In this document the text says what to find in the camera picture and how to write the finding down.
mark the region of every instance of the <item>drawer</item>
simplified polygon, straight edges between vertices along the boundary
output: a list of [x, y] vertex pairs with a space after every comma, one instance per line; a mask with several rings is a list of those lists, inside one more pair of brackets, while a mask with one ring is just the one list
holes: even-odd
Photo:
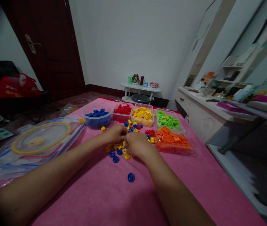
[[204, 143], [206, 143], [225, 123], [225, 120], [216, 113], [181, 91], [178, 91], [175, 99], [187, 112], [185, 120]]
[[189, 104], [191, 103], [189, 97], [183, 92], [178, 91], [175, 99], [180, 104], [180, 106], [182, 106], [182, 108], [187, 112], [187, 106], [189, 106]]

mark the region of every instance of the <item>hand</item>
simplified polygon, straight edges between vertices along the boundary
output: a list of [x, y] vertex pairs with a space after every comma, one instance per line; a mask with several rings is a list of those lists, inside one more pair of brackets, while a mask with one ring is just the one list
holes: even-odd
[[100, 134], [100, 136], [102, 136], [101, 139], [107, 144], [121, 143], [125, 138], [125, 135], [121, 133], [127, 134], [127, 128], [124, 125], [117, 124], [107, 129], [104, 133]]
[[144, 133], [128, 133], [125, 137], [125, 146], [128, 154], [137, 156], [142, 160], [148, 154], [157, 153], [157, 149], [147, 140]]

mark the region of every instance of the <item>red bottle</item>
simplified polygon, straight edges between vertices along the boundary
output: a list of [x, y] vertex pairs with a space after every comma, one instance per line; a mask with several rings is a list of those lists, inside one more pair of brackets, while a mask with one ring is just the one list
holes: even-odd
[[144, 76], [141, 77], [140, 85], [143, 85], [144, 83]]

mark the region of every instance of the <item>wooden door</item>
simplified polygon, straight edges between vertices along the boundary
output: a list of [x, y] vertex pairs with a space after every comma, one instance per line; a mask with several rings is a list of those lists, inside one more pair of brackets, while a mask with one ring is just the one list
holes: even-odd
[[83, 93], [68, 0], [6, 0], [2, 7], [43, 89], [55, 100]]

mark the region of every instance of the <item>chair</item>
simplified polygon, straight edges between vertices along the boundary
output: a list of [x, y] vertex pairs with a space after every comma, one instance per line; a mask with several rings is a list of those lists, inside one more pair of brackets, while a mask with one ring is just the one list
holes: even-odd
[[[16, 76], [18, 74], [19, 71], [12, 61], [0, 61], [0, 81], [4, 76]], [[46, 107], [59, 111], [58, 108], [50, 104], [49, 91], [43, 91], [43, 94], [38, 97], [0, 99], [0, 112], [10, 120], [13, 120], [16, 114], [21, 114], [33, 122], [39, 123]], [[24, 113], [27, 110], [36, 108], [40, 108], [38, 120], [30, 118]]]

